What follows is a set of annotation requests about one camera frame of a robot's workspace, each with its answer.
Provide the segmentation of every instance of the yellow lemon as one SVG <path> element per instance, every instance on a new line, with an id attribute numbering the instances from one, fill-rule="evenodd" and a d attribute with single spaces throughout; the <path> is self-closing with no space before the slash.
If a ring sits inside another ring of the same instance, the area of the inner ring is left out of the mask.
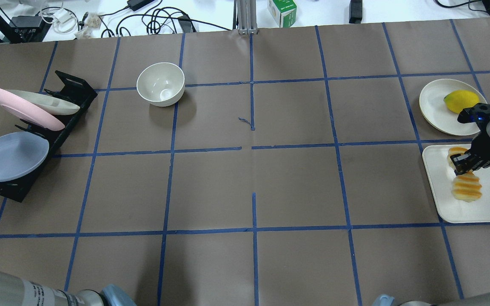
<path id="1" fill-rule="evenodd" d="M 480 102 L 480 97 L 472 91 L 453 91 L 444 97 L 445 106 L 451 112 L 460 113 L 464 108 L 474 107 Z"/>

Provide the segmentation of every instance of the tray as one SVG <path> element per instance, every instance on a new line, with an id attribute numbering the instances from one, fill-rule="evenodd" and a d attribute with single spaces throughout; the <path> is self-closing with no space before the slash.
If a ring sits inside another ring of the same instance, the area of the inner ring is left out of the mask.
<path id="1" fill-rule="evenodd" d="M 490 167 L 474 171 L 483 186 L 483 196 L 479 200 L 467 203 L 455 199 L 451 194 L 455 173 L 447 164 L 447 151 L 451 147 L 469 149 L 470 145 L 431 145 L 422 152 L 424 168 L 440 217 L 450 223 L 490 222 Z"/>

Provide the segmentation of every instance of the green and white box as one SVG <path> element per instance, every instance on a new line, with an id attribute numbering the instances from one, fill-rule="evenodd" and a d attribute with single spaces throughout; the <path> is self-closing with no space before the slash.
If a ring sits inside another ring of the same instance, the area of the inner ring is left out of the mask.
<path id="1" fill-rule="evenodd" d="M 280 28 L 289 28 L 296 22 L 298 7 L 293 0 L 268 0 L 268 10 Z"/>

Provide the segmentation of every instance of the dish rack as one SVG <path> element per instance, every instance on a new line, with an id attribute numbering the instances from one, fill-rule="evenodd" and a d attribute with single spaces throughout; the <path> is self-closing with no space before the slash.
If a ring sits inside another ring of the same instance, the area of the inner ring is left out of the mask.
<path id="1" fill-rule="evenodd" d="M 95 97 L 97 97 L 96 91 L 94 91 L 94 89 L 82 78 L 78 78 L 58 70 L 56 70 L 56 75 L 64 83 L 63 89 L 60 92 L 45 89 L 46 93 L 52 97 L 76 104 L 80 107 L 80 109 L 72 115 L 55 116 L 66 126 L 62 130 L 57 131 L 49 130 L 20 119 L 20 121 L 26 123 L 28 127 L 25 128 L 18 125 L 15 126 L 20 130 L 24 130 L 25 132 L 29 132 L 46 139 L 48 141 L 48 154 L 41 165 L 39 165 L 32 172 L 22 176 L 21 178 L 0 182 L 0 196 L 5 196 L 6 198 L 20 203 L 24 200 L 29 190 L 41 174 L 43 168 L 45 168 L 45 165 L 54 156 L 56 151 L 64 144 L 69 134 L 78 123 L 78 120 L 80 120 L 80 117 L 87 111 Z"/>

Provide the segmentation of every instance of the white bowl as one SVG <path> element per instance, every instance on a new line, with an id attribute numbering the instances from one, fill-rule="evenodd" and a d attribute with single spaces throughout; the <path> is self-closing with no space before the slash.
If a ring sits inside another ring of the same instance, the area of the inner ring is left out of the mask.
<path id="1" fill-rule="evenodd" d="M 48 154 L 48 141 L 29 132 L 0 137 L 0 182 L 21 178 L 37 169 Z"/>
<path id="2" fill-rule="evenodd" d="M 176 64 L 158 62 L 141 72 L 137 92 L 152 105 L 173 105 L 185 92 L 185 74 Z"/>
<path id="3" fill-rule="evenodd" d="M 442 78 L 428 83 L 419 95 L 419 106 L 426 121 L 444 133 L 467 136 L 478 133 L 480 129 L 472 123 L 462 124 L 457 121 L 459 114 L 451 112 L 445 106 L 444 97 L 453 91 L 472 91 L 480 98 L 480 103 L 487 103 L 485 98 L 474 87 L 456 79 Z"/>
<path id="4" fill-rule="evenodd" d="M 39 106 L 51 115 L 72 115 L 80 110 L 78 105 L 50 95 L 41 95 L 29 91 L 15 91 L 14 89 L 7 89 L 7 91 Z"/>

